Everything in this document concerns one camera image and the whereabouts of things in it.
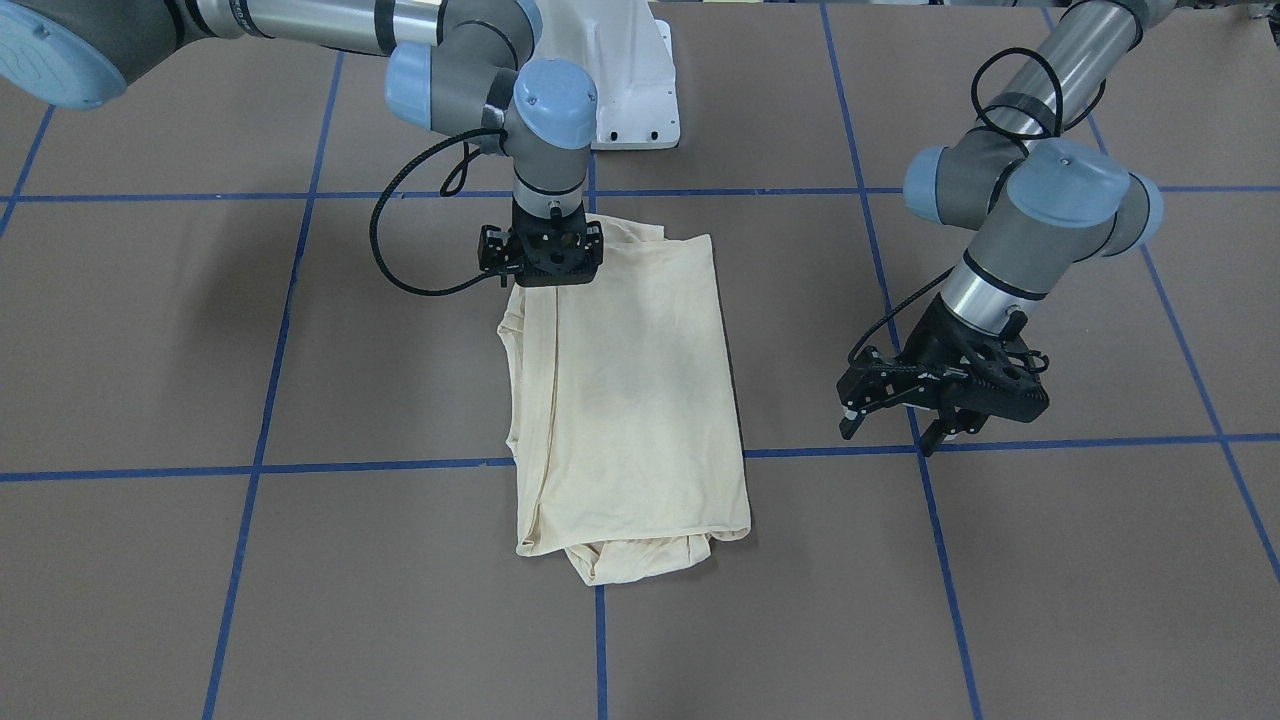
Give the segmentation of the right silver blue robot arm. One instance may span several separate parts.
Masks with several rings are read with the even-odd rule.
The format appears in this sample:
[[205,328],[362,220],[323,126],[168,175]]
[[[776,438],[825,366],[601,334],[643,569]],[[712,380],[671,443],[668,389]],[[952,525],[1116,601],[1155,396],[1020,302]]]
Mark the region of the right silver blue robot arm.
[[532,1],[5,1],[3,78],[84,132],[47,190],[193,192],[300,155],[317,122],[285,104],[317,109],[325,64],[385,60],[375,101],[507,156],[517,219],[549,220],[582,214],[595,87],[541,38]]

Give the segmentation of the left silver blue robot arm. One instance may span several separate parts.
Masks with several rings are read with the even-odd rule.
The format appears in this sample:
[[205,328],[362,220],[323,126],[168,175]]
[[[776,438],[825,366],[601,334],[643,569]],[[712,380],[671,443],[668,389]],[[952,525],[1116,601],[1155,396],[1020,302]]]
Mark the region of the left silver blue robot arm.
[[1050,359],[1023,338],[1029,316],[1068,269],[1146,245],[1164,219],[1157,184],[1070,138],[1105,95],[1108,73],[1175,9],[1172,1],[1078,1],[1001,92],[970,83],[974,126],[951,146],[922,150],[902,182],[908,210],[973,232],[960,259],[916,291],[928,306],[890,357],[867,331],[836,389],[850,439],[895,406],[936,411],[918,441],[932,455],[992,418],[1030,423],[1050,407]]

